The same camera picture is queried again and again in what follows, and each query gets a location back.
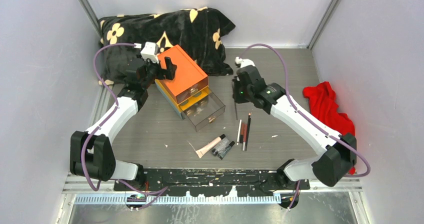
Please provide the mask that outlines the orange drawer organizer box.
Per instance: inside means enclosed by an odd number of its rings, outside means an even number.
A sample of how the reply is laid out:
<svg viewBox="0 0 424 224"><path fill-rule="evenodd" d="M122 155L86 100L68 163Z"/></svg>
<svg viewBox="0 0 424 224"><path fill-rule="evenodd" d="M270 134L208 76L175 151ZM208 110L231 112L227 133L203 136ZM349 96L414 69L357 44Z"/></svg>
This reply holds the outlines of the orange drawer organizer box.
<svg viewBox="0 0 424 224"><path fill-rule="evenodd" d="M177 66L173 80L155 80L162 95L179 114L193 114L195 104L202 102L210 94L208 75L179 46L173 46L158 55L161 66L165 67L165 58Z"/></svg>

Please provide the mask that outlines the clear bottom drawer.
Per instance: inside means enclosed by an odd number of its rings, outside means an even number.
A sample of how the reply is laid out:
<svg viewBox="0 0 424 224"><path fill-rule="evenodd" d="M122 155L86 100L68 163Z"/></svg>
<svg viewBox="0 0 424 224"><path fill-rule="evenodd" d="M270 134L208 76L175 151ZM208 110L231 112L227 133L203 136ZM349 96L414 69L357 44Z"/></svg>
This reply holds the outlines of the clear bottom drawer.
<svg viewBox="0 0 424 224"><path fill-rule="evenodd" d="M183 117L188 119L196 132L214 122L225 112L225 104L210 91L205 97L183 111Z"/></svg>

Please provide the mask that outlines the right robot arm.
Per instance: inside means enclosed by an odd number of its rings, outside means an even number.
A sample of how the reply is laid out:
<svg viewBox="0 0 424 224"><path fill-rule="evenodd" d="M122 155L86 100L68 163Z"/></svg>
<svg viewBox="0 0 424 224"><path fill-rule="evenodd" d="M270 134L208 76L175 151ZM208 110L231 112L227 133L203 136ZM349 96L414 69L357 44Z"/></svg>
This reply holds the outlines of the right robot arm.
<svg viewBox="0 0 424 224"><path fill-rule="evenodd" d="M357 140L352 134L342 135L322 124L279 84L266 84L253 65L237 70L232 81L236 103L253 103L256 108L284 122L316 153L312 158L290 159L279 167L277 182L281 188L291 189L297 181L305 179L317 179L333 187L354 167L357 157L353 150Z"/></svg>

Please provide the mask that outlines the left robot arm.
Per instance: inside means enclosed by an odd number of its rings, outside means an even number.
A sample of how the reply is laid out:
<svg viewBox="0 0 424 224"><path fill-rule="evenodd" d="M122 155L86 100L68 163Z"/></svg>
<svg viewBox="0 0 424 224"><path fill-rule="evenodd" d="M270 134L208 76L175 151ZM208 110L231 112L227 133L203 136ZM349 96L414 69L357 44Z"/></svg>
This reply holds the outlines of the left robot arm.
<svg viewBox="0 0 424 224"><path fill-rule="evenodd" d="M173 80L177 65L166 56L158 63L135 58L127 67L127 78L114 105L93 126L75 131L70 138L70 172L99 181L126 180L133 190L146 184L143 166L115 158L112 143L125 126L144 106L148 88L155 80Z"/></svg>

